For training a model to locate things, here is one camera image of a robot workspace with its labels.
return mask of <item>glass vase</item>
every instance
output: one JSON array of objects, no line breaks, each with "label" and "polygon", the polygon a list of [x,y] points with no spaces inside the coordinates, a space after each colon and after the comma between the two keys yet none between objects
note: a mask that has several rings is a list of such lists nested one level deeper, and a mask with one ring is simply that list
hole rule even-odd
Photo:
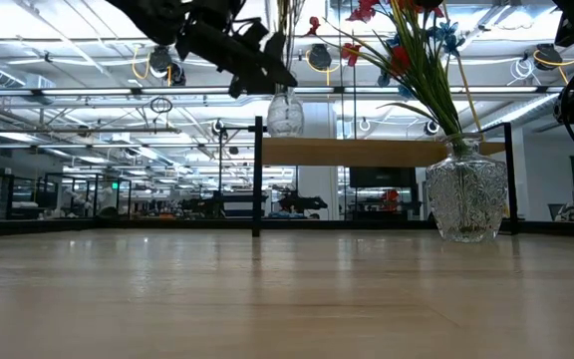
[{"label": "glass vase", "polygon": [[267,115],[267,132],[271,137],[301,137],[304,121],[303,105],[293,90],[281,91],[274,96]]},{"label": "glass vase", "polygon": [[430,209],[445,240],[481,242],[499,232],[508,191],[506,164],[481,155],[480,140],[446,138],[448,157],[427,168]]}]

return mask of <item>wooden table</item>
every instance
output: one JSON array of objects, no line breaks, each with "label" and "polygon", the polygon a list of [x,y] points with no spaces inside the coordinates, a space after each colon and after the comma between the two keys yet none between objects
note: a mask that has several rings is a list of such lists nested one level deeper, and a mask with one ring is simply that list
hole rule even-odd
[{"label": "wooden table", "polygon": [[574,358],[574,238],[0,238],[0,358]]}]

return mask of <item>crystal vase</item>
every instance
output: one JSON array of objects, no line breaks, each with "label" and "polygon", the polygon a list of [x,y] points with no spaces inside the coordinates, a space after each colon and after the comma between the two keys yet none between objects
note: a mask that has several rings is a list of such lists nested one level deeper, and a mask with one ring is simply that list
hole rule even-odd
[{"label": "crystal vase", "polygon": [[479,153],[480,137],[444,140],[448,157],[427,168],[430,208],[442,238],[457,242],[493,239],[506,201],[506,164]]},{"label": "crystal vase", "polygon": [[293,90],[274,96],[267,115],[267,132],[274,138],[301,137],[304,125],[303,105]]}]

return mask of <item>shelf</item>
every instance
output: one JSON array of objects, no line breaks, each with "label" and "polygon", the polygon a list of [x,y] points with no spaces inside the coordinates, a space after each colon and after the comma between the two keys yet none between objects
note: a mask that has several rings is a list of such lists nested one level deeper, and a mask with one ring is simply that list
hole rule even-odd
[{"label": "shelf", "polygon": [[[504,143],[484,143],[484,155],[504,151]],[[423,168],[446,157],[444,144],[433,141],[263,139],[267,166],[344,166]]]}]

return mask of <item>chair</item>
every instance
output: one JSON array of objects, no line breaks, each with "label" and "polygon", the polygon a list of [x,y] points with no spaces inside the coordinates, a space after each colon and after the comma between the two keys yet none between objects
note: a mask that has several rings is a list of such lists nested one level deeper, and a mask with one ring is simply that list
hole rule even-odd
[{"label": "chair", "polygon": [[548,210],[550,210],[550,218],[551,220],[555,220],[555,217],[559,213],[559,210],[564,206],[564,204],[548,204]]}]

